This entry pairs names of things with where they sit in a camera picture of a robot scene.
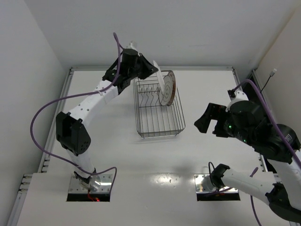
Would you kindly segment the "green rimmed lettered plate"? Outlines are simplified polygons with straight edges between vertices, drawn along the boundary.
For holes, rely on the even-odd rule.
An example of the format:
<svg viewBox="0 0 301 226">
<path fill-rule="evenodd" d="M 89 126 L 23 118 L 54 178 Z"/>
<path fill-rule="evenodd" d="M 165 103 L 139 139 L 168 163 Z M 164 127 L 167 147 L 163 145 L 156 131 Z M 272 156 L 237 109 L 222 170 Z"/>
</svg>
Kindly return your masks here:
<svg viewBox="0 0 301 226">
<path fill-rule="evenodd" d="M 158 83 L 159 83 L 159 86 L 161 88 L 161 91 L 162 91 L 162 93 L 164 93 L 164 91 L 165 91 L 165 82 L 164 82 L 164 79 L 163 79 L 161 69 L 160 69 L 159 65 L 157 64 L 157 62 L 155 60 L 153 60 L 153 65 L 158 70 L 155 74 L 156 74 L 156 77 L 158 79 Z"/>
</svg>

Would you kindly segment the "orange sunburst plate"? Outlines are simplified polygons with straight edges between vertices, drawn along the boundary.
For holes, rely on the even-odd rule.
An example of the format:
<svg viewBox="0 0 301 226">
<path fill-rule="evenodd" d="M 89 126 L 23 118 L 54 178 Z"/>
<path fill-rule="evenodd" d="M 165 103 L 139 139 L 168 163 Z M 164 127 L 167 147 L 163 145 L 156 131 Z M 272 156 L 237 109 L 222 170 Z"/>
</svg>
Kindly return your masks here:
<svg viewBox="0 0 301 226">
<path fill-rule="evenodd" d="M 175 93 L 176 93 L 176 79 L 175 79 L 175 75 L 174 75 L 173 71 L 168 71 L 167 75 L 171 78 L 171 81 L 172 81 L 171 97 L 169 99 L 169 102 L 167 103 L 167 106 L 171 106 L 174 101 Z"/>
</svg>

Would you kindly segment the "white plate dark rim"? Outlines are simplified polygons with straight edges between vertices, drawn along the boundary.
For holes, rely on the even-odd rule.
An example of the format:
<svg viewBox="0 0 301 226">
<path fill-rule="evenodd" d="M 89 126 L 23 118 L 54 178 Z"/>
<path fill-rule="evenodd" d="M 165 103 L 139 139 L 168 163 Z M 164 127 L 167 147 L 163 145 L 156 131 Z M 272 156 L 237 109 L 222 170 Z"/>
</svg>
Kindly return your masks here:
<svg viewBox="0 0 301 226">
<path fill-rule="evenodd" d="M 172 96 L 173 91 L 173 82 L 172 78 L 169 75 L 166 75 L 163 79 L 164 81 L 164 90 L 160 90 L 159 92 L 159 102 L 162 106 L 166 106 Z"/>
</svg>

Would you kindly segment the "wire dish rack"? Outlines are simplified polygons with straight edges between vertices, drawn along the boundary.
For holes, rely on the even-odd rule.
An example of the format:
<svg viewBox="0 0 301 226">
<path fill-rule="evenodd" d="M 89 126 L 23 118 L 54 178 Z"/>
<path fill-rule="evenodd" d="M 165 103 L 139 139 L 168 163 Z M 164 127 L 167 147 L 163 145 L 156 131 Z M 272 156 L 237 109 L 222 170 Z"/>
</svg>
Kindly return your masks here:
<svg viewBox="0 0 301 226">
<path fill-rule="evenodd" d="M 163 78 L 169 70 L 163 70 Z M 176 86 L 175 98 L 171 106 L 159 102 L 161 88 L 155 75 L 145 80 L 134 80 L 134 103 L 137 133 L 142 138 L 176 136 L 185 127 L 182 104 Z"/>
</svg>

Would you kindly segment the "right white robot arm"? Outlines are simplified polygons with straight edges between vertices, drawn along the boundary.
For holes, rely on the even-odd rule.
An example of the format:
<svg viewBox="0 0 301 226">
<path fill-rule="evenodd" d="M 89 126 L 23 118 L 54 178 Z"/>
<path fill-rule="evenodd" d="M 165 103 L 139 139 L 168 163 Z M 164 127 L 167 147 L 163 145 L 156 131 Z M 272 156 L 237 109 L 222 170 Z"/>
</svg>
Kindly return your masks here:
<svg viewBox="0 0 301 226">
<path fill-rule="evenodd" d="M 204 189 L 213 194 L 225 187 L 236 188 L 265 203 L 278 217 L 300 223 L 301 143 L 294 130 L 273 125 L 264 108 L 249 100 L 227 106 L 209 103 L 194 125 L 207 133 L 212 121 L 216 122 L 215 136 L 237 139 L 261 155 L 275 181 L 264 182 L 220 163 L 209 169 Z"/>
</svg>

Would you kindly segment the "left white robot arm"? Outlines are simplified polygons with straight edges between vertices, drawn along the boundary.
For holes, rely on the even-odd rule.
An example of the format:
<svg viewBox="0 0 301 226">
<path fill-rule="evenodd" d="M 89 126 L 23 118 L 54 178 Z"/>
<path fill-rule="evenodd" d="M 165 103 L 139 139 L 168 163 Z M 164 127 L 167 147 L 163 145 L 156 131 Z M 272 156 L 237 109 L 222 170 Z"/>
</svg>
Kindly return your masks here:
<svg viewBox="0 0 301 226">
<path fill-rule="evenodd" d="M 121 59 L 117 59 L 106 71 L 91 95 L 69 112 L 60 112 L 56 116 L 56 139 L 75 163 L 74 175 L 86 189 L 95 191 L 101 185 L 88 151 L 91 138 L 87 128 L 90 122 L 130 85 L 131 80 L 144 80 L 160 73 L 156 62 L 150 63 L 135 49 L 126 48 L 121 53 Z"/>
</svg>

